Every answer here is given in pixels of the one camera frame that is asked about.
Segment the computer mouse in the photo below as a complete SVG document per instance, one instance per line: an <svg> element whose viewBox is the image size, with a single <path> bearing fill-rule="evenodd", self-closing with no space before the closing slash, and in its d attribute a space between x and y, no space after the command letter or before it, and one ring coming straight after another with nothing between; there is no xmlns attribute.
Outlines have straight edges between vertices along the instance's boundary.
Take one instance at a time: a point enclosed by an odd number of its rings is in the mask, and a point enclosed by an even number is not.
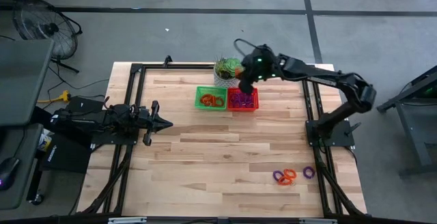
<svg viewBox="0 0 437 224"><path fill-rule="evenodd" d="M0 191L8 190L15 180L15 173L20 164L18 158L7 158L0 163Z"/></svg>

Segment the butcher block tabletop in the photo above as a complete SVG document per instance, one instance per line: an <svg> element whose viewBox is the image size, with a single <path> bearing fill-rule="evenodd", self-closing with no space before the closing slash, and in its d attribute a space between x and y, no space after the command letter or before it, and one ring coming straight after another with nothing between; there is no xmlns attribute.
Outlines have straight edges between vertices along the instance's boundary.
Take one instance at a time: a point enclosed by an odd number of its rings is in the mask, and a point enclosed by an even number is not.
<svg viewBox="0 0 437 224"><path fill-rule="evenodd" d="M131 63L114 63L108 104L124 102ZM316 67L333 70L330 64ZM131 104L138 79L137 74ZM315 168L305 134L302 83L280 79L255 83L259 109L254 112L196 109L196 87L208 85L214 85L212 70L147 70L141 105L150 108L153 100L159 101L159 116L174 126L153 135L150 147L141 143L145 131L140 132L123 215L323 216L318 181L302 174L306 166ZM320 92L325 112L341 104L337 89L321 85ZM107 183L114 148L104 145L91 155L78 211L86 209ZM332 148L332 153L339 185L365 212L354 158L344 148ZM295 185L279 186L273 179L274 170L284 169L297 172ZM325 182L334 211L332 191Z"/></svg>

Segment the plastic basket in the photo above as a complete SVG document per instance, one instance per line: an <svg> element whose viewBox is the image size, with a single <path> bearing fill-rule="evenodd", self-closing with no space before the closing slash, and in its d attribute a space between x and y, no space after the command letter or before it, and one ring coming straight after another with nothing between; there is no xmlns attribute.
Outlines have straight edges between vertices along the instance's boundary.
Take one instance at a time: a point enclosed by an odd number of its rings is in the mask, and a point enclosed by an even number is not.
<svg viewBox="0 0 437 224"><path fill-rule="evenodd" d="M258 89L254 88L251 95L243 94L240 88L227 90L227 109L230 111L254 111L259 108Z"/></svg>
<svg viewBox="0 0 437 224"><path fill-rule="evenodd" d="M212 105L207 105L201 102L201 98L205 94L211 94L215 98L221 98L223 99L223 106L221 107L213 107ZM226 88L222 87L197 87L196 91L196 100L195 100L195 107L198 109L207 109L211 111L224 111L226 110L226 104L227 104L227 90Z"/></svg>

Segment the potted plant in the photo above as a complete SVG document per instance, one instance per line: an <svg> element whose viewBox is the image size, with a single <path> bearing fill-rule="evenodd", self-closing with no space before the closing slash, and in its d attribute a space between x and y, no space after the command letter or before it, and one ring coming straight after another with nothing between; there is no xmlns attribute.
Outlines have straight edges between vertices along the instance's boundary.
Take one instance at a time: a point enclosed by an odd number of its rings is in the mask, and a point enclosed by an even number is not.
<svg viewBox="0 0 437 224"><path fill-rule="evenodd" d="M241 61L236 58L220 58L214 64L214 84L218 87L237 87L238 79L235 69L241 68Z"/></svg>

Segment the green basket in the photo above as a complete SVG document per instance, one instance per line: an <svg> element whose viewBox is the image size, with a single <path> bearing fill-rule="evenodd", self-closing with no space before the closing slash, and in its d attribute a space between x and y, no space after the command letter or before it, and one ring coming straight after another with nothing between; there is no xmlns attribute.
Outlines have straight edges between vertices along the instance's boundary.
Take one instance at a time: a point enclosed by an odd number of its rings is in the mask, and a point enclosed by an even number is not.
<svg viewBox="0 0 437 224"><path fill-rule="evenodd" d="M205 94L211 94L223 99L222 107L206 106L200 102L200 98ZM197 87L196 100L194 106L198 109L207 109L211 111L224 111L227 106L227 89L221 87Z"/></svg>

